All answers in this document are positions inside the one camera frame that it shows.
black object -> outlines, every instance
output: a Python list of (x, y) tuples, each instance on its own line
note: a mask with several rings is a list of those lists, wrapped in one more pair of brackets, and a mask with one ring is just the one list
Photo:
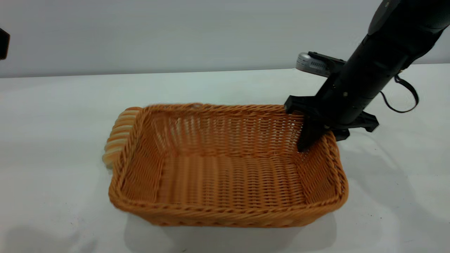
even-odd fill
[(409, 109), (409, 110), (406, 110), (406, 111), (399, 111), (399, 110), (396, 110), (396, 109), (394, 109), (394, 108), (389, 104), (389, 102), (387, 101), (387, 98), (386, 98), (386, 96), (384, 95), (384, 93), (383, 93), (382, 91), (380, 91), (381, 95), (383, 96), (384, 102), (385, 102), (386, 105), (389, 107), (389, 109), (391, 109), (392, 111), (394, 111), (394, 112), (396, 112), (396, 113), (407, 113), (407, 112), (410, 112), (410, 111), (414, 110), (414, 108), (416, 108), (417, 105), (419, 104), (419, 95), (417, 94), (416, 89), (415, 89), (410, 83), (408, 83), (407, 81), (401, 79), (398, 75), (396, 75), (396, 76), (394, 77), (394, 79), (395, 79), (395, 82), (400, 83), (400, 84), (403, 85), (406, 89), (408, 89), (409, 91), (411, 91), (411, 93), (412, 93), (413, 96), (414, 96), (414, 100), (416, 101), (416, 104), (414, 105), (413, 108), (411, 108), (411, 109)]
[(9, 34), (0, 29), (0, 60), (6, 59), (8, 55)]
[(401, 70), (426, 54), (449, 24), (448, 0), (384, 0), (347, 62), (309, 53), (327, 64), (330, 76), (314, 97), (290, 96), (285, 103), (287, 113), (299, 110), (306, 115), (299, 151), (327, 130), (339, 140), (350, 135), (349, 128), (373, 131), (378, 121), (364, 108)]

orange wicker basket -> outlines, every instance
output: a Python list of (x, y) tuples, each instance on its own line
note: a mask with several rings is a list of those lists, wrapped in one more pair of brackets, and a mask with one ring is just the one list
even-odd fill
[(302, 122), (282, 105), (137, 110), (110, 200), (161, 226), (309, 224), (345, 203), (348, 184), (331, 132), (297, 152)]

wall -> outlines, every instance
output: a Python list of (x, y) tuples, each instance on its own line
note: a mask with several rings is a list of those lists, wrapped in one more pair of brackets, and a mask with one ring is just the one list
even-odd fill
[[(347, 59), (379, 0), (3, 0), (0, 77), (290, 68)], [(450, 32), (418, 63), (450, 63)]]

white table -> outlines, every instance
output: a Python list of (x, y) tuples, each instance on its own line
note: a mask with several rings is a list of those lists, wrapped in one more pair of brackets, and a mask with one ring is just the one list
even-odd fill
[[(402, 74), (419, 92), (374, 133), (339, 142), (347, 203), (287, 229), (157, 227), (115, 209), (101, 161), (115, 119), (153, 103), (283, 104), (323, 77), (294, 69), (0, 79), (0, 252), (272, 253), (450, 251), (450, 64)], [(392, 104), (414, 104), (399, 84)]]

basket rim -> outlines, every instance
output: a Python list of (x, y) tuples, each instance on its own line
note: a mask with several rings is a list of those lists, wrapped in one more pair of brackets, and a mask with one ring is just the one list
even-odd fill
[(110, 201), (116, 206), (124, 211), (128, 212), (139, 212), (146, 214), (157, 214), (157, 215), (174, 215), (178, 217), (184, 216), (185, 213), (189, 213), (187, 217), (193, 217), (198, 215), (199, 217), (205, 217), (206, 213), (211, 215), (222, 214), (224, 216), (257, 216), (258, 218), (271, 217), (271, 215), (276, 215), (277, 219), (285, 217), (292, 217), (299, 210), (311, 210), (311, 213), (327, 213), (341, 207), (348, 198), (348, 182), (347, 177), (342, 169), (342, 165), (339, 160), (339, 150), (336, 145), (336, 139), (332, 132), (323, 135), (318, 141), (325, 147), (326, 150), (326, 160), (331, 173), (335, 179), (336, 184), (335, 190), (336, 194), (327, 200), (321, 202), (315, 202), (311, 204), (301, 204), (293, 205), (289, 207), (273, 207), (273, 208), (219, 208), (214, 206), (202, 206), (202, 205), (189, 205), (189, 204), (176, 204), (176, 203), (149, 203), (145, 201), (132, 200), (126, 197), (122, 192), (121, 188), (126, 183), (125, 174), (129, 169), (129, 164), (133, 159), (133, 154), (137, 143), (139, 142), (142, 124), (151, 116), (151, 113), (155, 112), (258, 112), (262, 111), (265, 113), (284, 113), (284, 108), (282, 105), (213, 105), (213, 104), (157, 104), (150, 105), (138, 112), (136, 115), (136, 120), (130, 131), (130, 135), (124, 148), (120, 152), (118, 159), (113, 165), (113, 177), (111, 180), (111, 185), (109, 187), (109, 197)]

